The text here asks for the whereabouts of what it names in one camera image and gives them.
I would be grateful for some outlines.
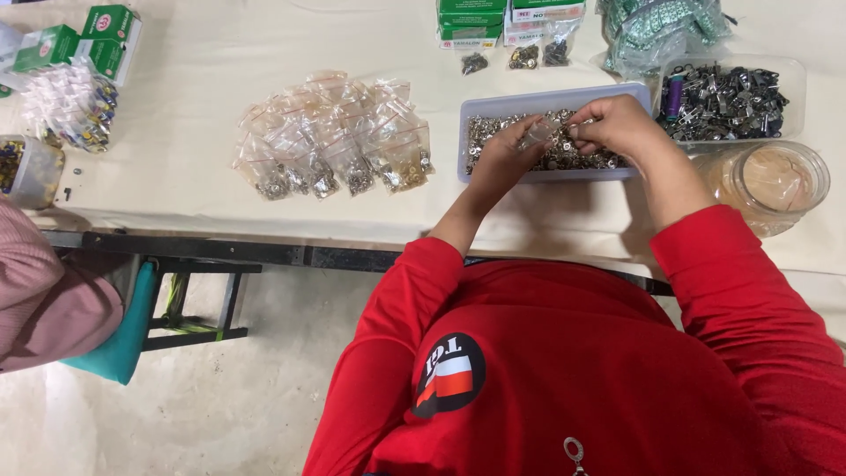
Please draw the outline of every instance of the glass jar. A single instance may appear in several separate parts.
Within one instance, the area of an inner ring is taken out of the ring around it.
[[[729,149],[693,163],[717,200],[737,208],[759,238],[790,230],[831,186],[820,156],[796,142]]]

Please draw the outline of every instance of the white tablecloth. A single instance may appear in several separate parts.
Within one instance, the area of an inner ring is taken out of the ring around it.
[[[21,30],[62,22],[80,30],[93,3],[3,6],[0,19]],[[144,27],[120,89],[113,148],[98,156],[69,153],[59,190],[71,188],[70,200],[41,214],[61,228],[397,248],[430,229],[464,188],[455,173],[463,101],[614,82],[589,62],[607,47],[592,0],[571,67],[508,72],[499,47],[491,68],[466,78],[454,54],[436,46],[434,0],[134,0],[129,6]],[[723,8],[739,20],[728,44],[735,53],[788,56],[808,69],[807,120],[798,141],[816,149],[832,173],[828,199],[794,229],[766,240],[765,249],[783,269],[846,274],[846,165],[838,150],[846,111],[840,25],[846,3],[734,1]],[[378,189],[354,199],[344,191],[324,202],[313,196],[262,202],[229,168],[244,107],[325,68],[412,82],[412,101],[431,125],[437,174],[428,185],[395,196]],[[0,102],[1,132],[22,131],[17,107],[15,97]],[[72,174],[76,168],[83,173]],[[649,274],[637,263],[651,263],[650,235],[638,180],[519,185],[485,220],[474,249]]]

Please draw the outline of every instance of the keychain ring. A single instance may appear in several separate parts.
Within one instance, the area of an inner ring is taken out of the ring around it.
[[[579,450],[578,453],[573,454],[573,453],[570,452],[570,447],[569,447],[570,443],[573,443],[574,445],[576,445],[576,450]],[[582,458],[585,457],[585,448],[582,447],[581,443],[579,443],[579,441],[576,440],[575,438],[573,438],[572,436],[567,438],[566,440],[564,440],[564,451],[567,453],[567,456],[571,460],[576,462],[576,464],[579,464],[579,462],[582,460]]]

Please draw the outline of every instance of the red long-sleeve shirt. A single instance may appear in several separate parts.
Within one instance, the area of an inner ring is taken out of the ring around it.
[[[685,333],[599,269],[409,243],[343,352],[303,475],[846,473],[843,354],[739,213],[652,241]]]

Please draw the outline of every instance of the hand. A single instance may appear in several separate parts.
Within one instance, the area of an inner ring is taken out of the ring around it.
[[[592,124],[582,124],[594,119]],[[675,143],[637,99],[629,94],[588,102],[566,124],[579,153],[606,147],[625,156],[639,169],[642,162]]]
[[[482,207],[493,208],[552,147],[551,141],[544,141],[523,152],[517,150],[526,131],[540,118],[539,114],[526,117],[500,130],[485,144],[467,187]]]

